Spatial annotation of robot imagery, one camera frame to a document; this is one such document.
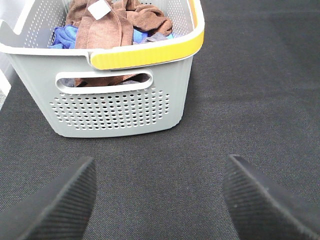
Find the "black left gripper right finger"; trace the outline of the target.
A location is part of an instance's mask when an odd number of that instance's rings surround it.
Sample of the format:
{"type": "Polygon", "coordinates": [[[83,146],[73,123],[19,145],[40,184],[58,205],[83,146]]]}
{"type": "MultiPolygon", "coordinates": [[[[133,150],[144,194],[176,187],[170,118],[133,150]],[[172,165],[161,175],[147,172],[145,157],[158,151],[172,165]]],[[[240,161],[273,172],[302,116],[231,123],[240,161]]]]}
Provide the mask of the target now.
{"type": "Polygon", "coordinates": [[[239,155],[224,166],[223,196],[241,240],[318,240],[320,209],[239,155]]]}

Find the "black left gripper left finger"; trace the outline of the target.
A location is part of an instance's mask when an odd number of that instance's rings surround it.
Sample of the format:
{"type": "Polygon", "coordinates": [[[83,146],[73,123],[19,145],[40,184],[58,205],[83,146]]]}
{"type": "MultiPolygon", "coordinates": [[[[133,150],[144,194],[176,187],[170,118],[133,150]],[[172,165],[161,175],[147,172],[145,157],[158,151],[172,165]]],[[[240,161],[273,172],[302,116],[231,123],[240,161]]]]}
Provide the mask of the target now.
{"type": "Polygon", "coordinates": [[[96,202],[97,173],[82,157],[17,205],[1,212],[2,240],[81,240],[96,202]]]}

